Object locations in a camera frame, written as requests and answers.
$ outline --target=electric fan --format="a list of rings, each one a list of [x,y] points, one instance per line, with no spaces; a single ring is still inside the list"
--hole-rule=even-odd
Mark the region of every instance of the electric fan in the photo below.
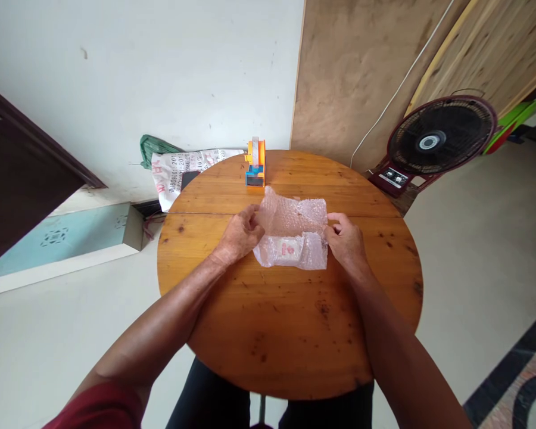
[[[497,119],[482,98],[439,98],[411,112],[395,128],[387,156],[369,181],[399,197],[415,176],[422,191],[443,173],[480,154],[494,135]]]

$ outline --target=person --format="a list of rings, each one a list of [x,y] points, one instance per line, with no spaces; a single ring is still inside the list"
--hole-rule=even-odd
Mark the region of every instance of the person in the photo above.
[[[188,341],[199,311],[226,269],[264,235],[258,205],[228,223],[218,246],[157,300],[95,364],[68,404],[45,427],[139,428],[154,381]],[[468,428],[469,420],[437,366],[398,314],[367,263],[363,234],[343,213],[324,226],[363,320],[375,380],[403,428]],[[279,427],[371,427],[373,382],[340,397],[289,401]],[[248,428],[250,394],[195,359],[167,428]]]

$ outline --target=fan grille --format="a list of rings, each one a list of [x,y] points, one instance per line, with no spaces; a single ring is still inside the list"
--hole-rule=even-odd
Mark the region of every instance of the fan grille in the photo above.
[[[403,120],[389,141],[389,157],[411,174],[442,173],[479,153],[494,132],[495,122],[493,111],[476,98],[443,98]],[[435,131],[442,131],[445,141],[432,152],[418,151],[417,142]]]

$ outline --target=hand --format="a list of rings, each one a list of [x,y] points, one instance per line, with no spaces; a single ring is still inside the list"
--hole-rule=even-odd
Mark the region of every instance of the hand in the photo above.
[[[329,220],[339,223],[326,225],[324,235],[335,258],[348,273],[368,268],[362,230],[344,213],[328,213]]]
[[[245,257],[264,235],[264,228],[255,221],[255,212],[260,206],[250,204],[232,216],[219,245],[210,254],[211,258],[230,266]]]

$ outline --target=table surface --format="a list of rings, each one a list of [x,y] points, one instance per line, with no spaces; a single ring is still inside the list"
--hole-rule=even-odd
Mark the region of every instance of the table surface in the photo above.
[[[266,184],[284,197],[324,198],[363,231],[373,272],[403,318],[419,323],[419,256],[397,209],[357,172],[321,156],[267,151]],[[171,290],[216,246],[230,217],[259,204],[247,188],[244,156],[198,175],[174,202],[161,232],[158,277]],[[332,253],[328,268],[263,268],[250,253],[219,280],[189,346],[212,371],[243,389],[284,399],[322,399],[373,379],[363,327],[347,278]]]

